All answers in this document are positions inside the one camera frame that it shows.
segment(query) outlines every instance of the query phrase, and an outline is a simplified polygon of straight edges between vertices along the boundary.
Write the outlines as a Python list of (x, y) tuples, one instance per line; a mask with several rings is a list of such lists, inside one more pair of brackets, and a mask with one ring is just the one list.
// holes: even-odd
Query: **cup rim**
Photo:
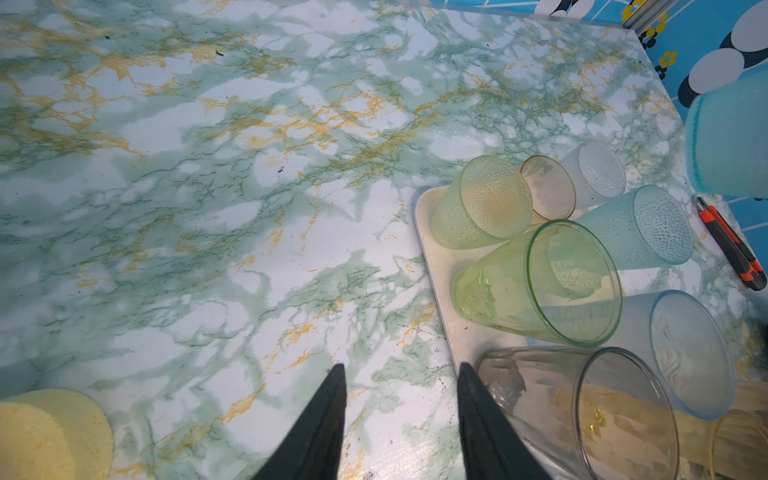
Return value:
[(609, 346), (609, 347), (604, 347), (604, 348), (595, 350), (581, 365), (581, 370), (579, 371), (578, 377), (576, 378), (576, 390), (573, 395), (573, 404), (571, 406), (571, 411), (574, 413), (573, 415), (574, 434), (576, 436), (576, 440), (578, 443), (578, 449), (579, 449), (582, 464), (586, 467), (587, 472), (589, 472), (589, 475), (591, 476), (592, 480), (600, 480), (592, 470), (591, 464), (589, 463), (589, 458), (587, 457), (587, 452), (584, 450), (584, 439), (581, 436), (581, 421), (579, 420), (579, 403), (580, 403), (579, 399), (581, 398), (581, 387), (584, 385), (584, 377), (587, 375), (587, 371), (589, 370), (589, 367), (592, 365), (592, 363), (594, 363), (594, 361), (599, 356), (602, 356), (608, 353), (615, 353), (615, 354), (624, 356), (627, 359), (629, 359), (632, 363), (634, 363), (641, 370), (641, 372), (645, 374), (650, 384), (654, 387), (654, 390), (664, 400), (664, 404), (667, 406), (666, 410), (669, 412), (669, 416), (672, 418), (671, 424), (674, 427), (674, 444), (677, 447), (676, 448), (677, 451), (675, 452), (675, 456), (674, 456), (675, 458), (674, 473), (670, 478), (676, 478), (677, 471), (680, 469), (680, 438), (677, 431), (677, 422), (674, 419), (674, 410), (672, 409), (672, 404), (670, 402), (670, 399), (667, 396), (667, 393), (664, 391), (664, 387), (661, 385), (660, 380), (654, 374), (654, 371), (648, 366), (646, 362), (644, 362), (639, 356), (635, 355), (629, 350), (622, 349), (616, 346)]
[(740, 409), (728, 410), (723, 416), (715, 420), (715, 423), (710, 427), (710, 432), (707, 438), (707, 467), (710, 471), (711, 480), (715, 480), (717, 477), (717, 470), (715, 470), (715, 441), (717, 440), (717, 433), (720, 431), (720, 427), (726, 420), (734, 418), (752, 422), (755, 430), (760, 433), (760, 436), (763, 437), (763, 441), (768, 444), (768, 427), (763, 424), (763, 421), (760, 420), (757, 415)]
[(549, 164), (551, 164), (555, 168), (559, 168), (565, 174), (566, 178), (568, 179), (568, 182), (571, 184), (571, 189), (573, 191), (573, 200), (571, 201), (571, 209), (568, 211), (568, 214), (565, 215), (563, 218), (547, 218), (544, 215), (542, 215), (539, 212), (537, 212), (535, 207), (533, 208), (533, 214), (536, 217), (538, 217), (539, 220), (543, 220), (545, 222), (547, 222), (549, 220), (565, 220), (565, 219), (568, 219), (571, 215), (573, 215), (574, 211), (576, 210), (576, 186), (574, 185), (574, 181), (571, 178), (571, 174), (568, 173), (568, 170), (565, 170), (565, 167), (560, 165), (560, 162), (556, 161), (552, 157), (547, 157), (546, 155), (540, 155), (540, 154), (531, 155), (530, 157), (526, 158), (525, 161), (523, 162), (523, 165), (520, 166), (520, 174), (523, 173), (523, 169), (525, 168), (525, 165), (529, 161), (533, 160), (534, 158), (538, 158), (538, 157), (546, 158), (548, 160)]
[[(536, 299), (536, 295), (533, 291), (533, 285), (531, 284), (531, 250), (533, 248), (533, 244), (536, 241), (536, 238), (543, 232), (544, 230), (554, 227), (557, 225), (563, 225), (565, 227), (570, 227), (578, 231), (579, 233), (584, 234), (594, 245), (595, 248), (598, 249), (600, 254), (603, 256), (603, 260), (605, 261), (608, 270), (611, 272), (611, 285), (614, 288), (614, 299), (618, 299), (618, 309), (615, 315), (615, 319), (613, 320), (613, 326), (609, 326), (609, 328), (606, 329), (606, 333), (604, 335), (598, 337), (597, 339), (591, 341), (591, 342), (583, 342), (580, 340), (574, 340), (571, 338), (568, 338), (565, 334), (561, 333), (558, 329), (552, 325), (552, 323), (549, 321), (549, 319), (546, 317), (544, 312), (541, 309), (541, 306), (538, 304), (538, 300)], [(603, 243), (598, 239), (591, 231), (587, 229), (587, 227), (584, 227), (583, 225), (576, 223), (572, 220), (549, 220), (546, 223), (543, 223), (532, 235), (531, 238), (528, 239), (528, 245), (525, 246), (525, 260), (523, 263), (523, 268), (525, 269), (525, 289), (528, 291), (528, 298), (531, 300), (531, 304), (534, 307), (534, 310), (536, 311), (539, 319), (541, 319), (542, 322), (552, 331), (558, 338), (563, 339), (568, 345), (572, 346), (580, 346), (580, 347), (595, 347), (602, 345), (605, 343), (608, 339), (611, 338), (611, 336), (616, 332), (616, 329), (619, 326), (619, 322), (621, 321), (621, 310), (624, 306), (624, 294), (621, 290), (621, 281), (619, 280), (618, 270), (616, 269), (616, 264), (614, 263), (614, 260), (611, 258), (611, 255), (608, 253), (608, 250), (605, 248)]]
[(690, 260), (690, 255), (692, 255), (693, 252), (694, 252), (694, 241), (695, 240), (694, 240), (694, 236), (693, 235), (691, 235), (691, 238), (690, 238), (690, 240), (691, 240), (691, 242), (690, 242), (690, 254), (688, 255), (688, 258), (684, 262), (682, 262), (682, 263), (672, 263), (668, 259), (666, 259), (666, 258), (662, 257), (661, 255), (659, 255), (659, 253), (650, 245), (650, 243), (648, 242), (648, 239), (645, 237), (645, 234), (643, 233), (643, 230), (637, 224), (637, 195), (639, 195), (641, 191), (649, 191), (649, 190), (655, 190), (655, 191), (661, 192), (663, 196), (666, 196), (668, 199), (671, 199), (673, 201), (673, 203), (675, 205), (677, 205), (677, 208), (679, 208), (680, 212), (683, 214), (683, 218), (687, 218), (688, 217), (685, 214), (685, 210), (683, 210), (682, 206), (680, 205), (680, 202), (675, 200), (675, 198), (672, 196), (672, 194), (670, 194), (668, 191), (666, 191), (665, 189), (659, 187), (658, 185), (652, 185), (652, 184), (640, 185), (639, 187), (635, 188), (634, 190), (631, 190), (631, 191), (627, 192), (626, 194), (624, 194), (624, 195), (627, 195), (627, 194), (632, 194), (633, 195), (633, 197), (632, 197), (632, 224), (637, 229), (637, 232), (640, 234), (640, 238), (643, 239), (643, 242), (645, 243), (646, 247), (648, 247), (648, 250), (650, 250), (655, 255), (655, 257), (662, 262), (662, 264), (664, 264), (664, 265), (682, 265), (683, 263), (685, 263), (688, 260)]
[[(704, 415), (701, 412), (697, 412), (696, 410), (692, 409), (688, 406), (677, 394), (677, 392), (674, 391), (674, 388), (672, 388), (672, 385), (670, 385), (669, 381), (667, 381), (667, 377), (664, 375), (664, 372), (661, 369), (661, 365), (659, 365), (659, 360), (656, 356), (656, 349), (654, 347), (654, 336), (651, 333), (652, 332), (652, 326), (653, 326), (653, 318), (654, 318), (654, 312), (656, 311), (656, 307), (659, 305), (659, 302), (661, 300), (667, 298), (670, 295), (678, 295), (682, 296), (684, 299), (688, 301), (693, 301), (696, 305), (700, 306), (703, 310), (704, 316), (709, 320), (707, 322), (707, 325), (710, 326), (713, 331), (716, 333), (717, 340), (715, 340), (718, 343), (718, 346), (722, 349), (722, 351), (725, 352), (725, 360), (728, 365), (728, 396), (727, 400), (724, 403), (723, 407), (720, 408), (718, 411), (716, 411), (714, 414), (711, 415)], [(733, 396), (734, 396), (734, 390), (736, 388), (736, 377), (733, 374), (733, 362), (731, 361), (730, 355), (728, 354), (728, 345), (725, 343), (725, 338), (723, 338), (723, 333), (720, 331), (720, 328), (717, 327), (717, 324), (715, 323), (715, 319), (712, 316), (712, 313), (706, 308), (702, 303), (693, 295), (690, 295), (689, 293), (686, 293), (682, 290), (666, 290), (659, 294), (659, 296), (656, 297), (656, 300), (654, 301), (654, 305), (650, 308), (650, 318), (648, 319), (648, 336), (650, 337), (650, 352), (654, 357), (654, 362), (656, 364), (656, 367), (659, 372), (661, 372), (661, 378), (660, 381), (666, 386), (666, 390), (670, 393), (672, 398), (683, 407), (686, 413), (689, 413), (699, 419), (702, 420), (714, 420), (722, 415), (724, 415), (728, 409), (731, 406), (731, 403), (733, 403)]]

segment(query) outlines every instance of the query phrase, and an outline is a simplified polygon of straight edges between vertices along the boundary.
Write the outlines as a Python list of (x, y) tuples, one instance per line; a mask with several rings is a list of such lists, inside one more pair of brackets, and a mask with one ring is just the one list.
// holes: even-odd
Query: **yellow plastic cup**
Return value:
[(482, 155), (453, 180), (429, 226), (440, 245), (467, 250), (520, 235), (532, 215), (531, 191), (518, 169), (501, 157)]

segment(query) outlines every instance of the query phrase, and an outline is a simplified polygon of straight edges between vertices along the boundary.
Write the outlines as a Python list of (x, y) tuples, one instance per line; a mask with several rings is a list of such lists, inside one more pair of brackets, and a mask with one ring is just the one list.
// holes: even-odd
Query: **textured plastic cup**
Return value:
[(694, 231), (680, 204), (645, 185), (576, 219), (605, 245), (619, 270), (680, 265), (694, 252)]
[(768, 198), (768, 71), (699, 95), (685, 127), (693, 187), (710, 194)]
[(627, 176), (613, 150), (599, 141), (586, 141), (560, 160), (576, 189), (576, 208), (593, 207), (618, 197)]
[(440, 200), (429, 226), (437, 243), (452, 250), (486, 247), (523, 233), (531, 224), (531, 191), (507, 160), (471, 160)]

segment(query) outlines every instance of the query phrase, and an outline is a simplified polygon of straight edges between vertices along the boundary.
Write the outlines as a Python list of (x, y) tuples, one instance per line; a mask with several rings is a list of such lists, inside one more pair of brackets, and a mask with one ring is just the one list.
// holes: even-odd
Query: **green plastic cup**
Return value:
[(532, 215), (531, 191), (520, 171), (501, 157), (482, 155), (453, 180), (429, 226), (437, 243), (467, 250), (520, 235)]
[(584, 347), (611, 338), (622, 302), (611, 256), (570, 220), (544, 223), (468, 266), (451, 298), (471, 322)]

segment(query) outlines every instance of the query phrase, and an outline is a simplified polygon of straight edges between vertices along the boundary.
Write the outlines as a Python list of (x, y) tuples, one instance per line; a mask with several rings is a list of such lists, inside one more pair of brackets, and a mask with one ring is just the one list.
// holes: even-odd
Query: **clear plastic cup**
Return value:
[(515, 431), (574, 478), (675, 478), (672, 408), (648, 365), (627, 350), (491, 350), (476, 369)]
[(549, 220), (564, 220), (576, 208), (576, 189), (562, 165), (544, 155), (527, 159), (520, 173), (533, 198), (532, 225)]
[(576, 208), (593, 207), (618, 197), (627, 176), (613, 150), (599, 141), (586, 141), (560, 160), (576, 189)]
[(691, 295), (666, 290), (625, 297), (621, 323), (606, 345), (650, 365), (676, 410), (712, 420), (730, 408), (735, 378), (725, 340)]
[(551, 220), (457, 273), (451, 299), (465, 319), (557, 343), (597, 346), (621, 314), (621, 285), (600, 241)]

